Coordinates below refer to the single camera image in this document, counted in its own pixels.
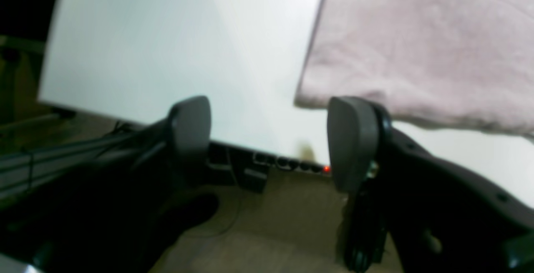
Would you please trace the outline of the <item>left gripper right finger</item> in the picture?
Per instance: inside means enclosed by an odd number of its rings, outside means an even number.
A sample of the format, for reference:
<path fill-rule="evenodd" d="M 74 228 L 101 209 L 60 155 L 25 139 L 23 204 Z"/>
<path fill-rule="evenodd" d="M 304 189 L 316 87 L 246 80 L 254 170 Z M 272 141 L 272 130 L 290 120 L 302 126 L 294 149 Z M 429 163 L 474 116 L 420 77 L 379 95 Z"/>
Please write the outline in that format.
<path fill-rule="evenodd" d="M 405 273 L 532 273 L 533 209 L 483 176 L 433 156 L 381 104 L 331 98 L 330 170 L 348 195 L 338 249 L 355 273 L 391 236 Z"/>

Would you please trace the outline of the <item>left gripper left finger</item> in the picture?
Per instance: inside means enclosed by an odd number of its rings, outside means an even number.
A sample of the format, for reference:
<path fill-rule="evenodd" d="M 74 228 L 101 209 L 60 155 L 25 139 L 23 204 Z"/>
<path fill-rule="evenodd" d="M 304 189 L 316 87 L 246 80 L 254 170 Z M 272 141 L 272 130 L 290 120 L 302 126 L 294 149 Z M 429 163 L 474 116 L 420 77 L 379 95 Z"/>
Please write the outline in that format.
<path fill-rule="evenodd" d="M 139 273 L 166 201 L 200 184 L 210 145 L 206 96 L 175 103 L 113 147 L 1 208 L 1 255 L 44 273 Z"/>

